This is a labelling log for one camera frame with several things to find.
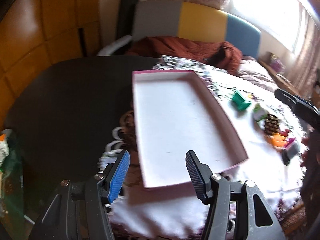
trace round black table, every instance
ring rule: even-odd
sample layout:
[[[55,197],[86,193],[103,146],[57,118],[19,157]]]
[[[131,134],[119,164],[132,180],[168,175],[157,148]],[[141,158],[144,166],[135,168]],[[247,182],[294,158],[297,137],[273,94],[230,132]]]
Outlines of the round black table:
[[[130,110],[132,71],[156,58],[85,57],[57,63],[22,92],[4,123],[18,137],[27,205],[37,209],[63,179],[94,175],[119,118]]]

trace metal screw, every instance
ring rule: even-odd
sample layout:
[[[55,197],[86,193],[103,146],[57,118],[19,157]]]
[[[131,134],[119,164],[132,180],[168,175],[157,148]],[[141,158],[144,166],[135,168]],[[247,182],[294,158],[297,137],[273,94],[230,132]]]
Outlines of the metal screw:
[[[96,180],[103,179],[103,174],[102,174],[102,173],[97,173],[97,174],[94,176],[94,178],[95,178]]]
[[[248,187],[254,187],[256,185],[252,180],[247,180],[246,184]]]
[[[221,176],[220,176],[219,174],[212,174],[211,177],[212,177],[213,179],[215,179],[215,180],[221,179]]]
[[[65,187],[69,185],[69,181],[67,181],[66,179],[64,179],[63,181],[60,182],[60,185]]]

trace green toy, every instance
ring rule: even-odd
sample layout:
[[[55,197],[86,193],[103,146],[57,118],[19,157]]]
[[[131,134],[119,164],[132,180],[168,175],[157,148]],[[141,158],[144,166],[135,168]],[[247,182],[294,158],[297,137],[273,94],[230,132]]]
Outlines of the green toy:
[[[261,120],[265,120],[269,112],[260,105],[260,103],[256,103],[253,108],[253,118],[256,122],[260,122]]]
[[[236,104],[238,111],[244,111],[251,105],[251,102],[247,101],[239,91],[233,94],[232,101]]]

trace headboard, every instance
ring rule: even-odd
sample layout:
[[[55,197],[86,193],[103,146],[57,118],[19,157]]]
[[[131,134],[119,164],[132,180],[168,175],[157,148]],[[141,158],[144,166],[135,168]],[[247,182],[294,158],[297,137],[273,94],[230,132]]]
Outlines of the headboard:
[[[174,36],[192,41],[228,41],[244,56],[258,57],[261,32],[232,14],[200,4],[149,0],[136,5],[132,39]]]

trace blue gripper pad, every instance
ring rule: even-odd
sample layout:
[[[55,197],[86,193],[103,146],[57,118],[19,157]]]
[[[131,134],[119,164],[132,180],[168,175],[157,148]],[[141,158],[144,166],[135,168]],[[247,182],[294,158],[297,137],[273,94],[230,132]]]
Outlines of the blue gripper pad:
[[[118,164],[116,171],[110,180],[110,189],[108,194],[108,201],[110,204],[118,197],[121,190],[124,177],[127,174],[130,164],[130,155],[125,151],[120,163]]]
[[[188,151],[186,154],[186,166],[191,178],[193,187],[195,188],[197,198],[206,204],[208,198],[212,197],[210,176],[212,172],[210,168],[200,163],[194,151]]]

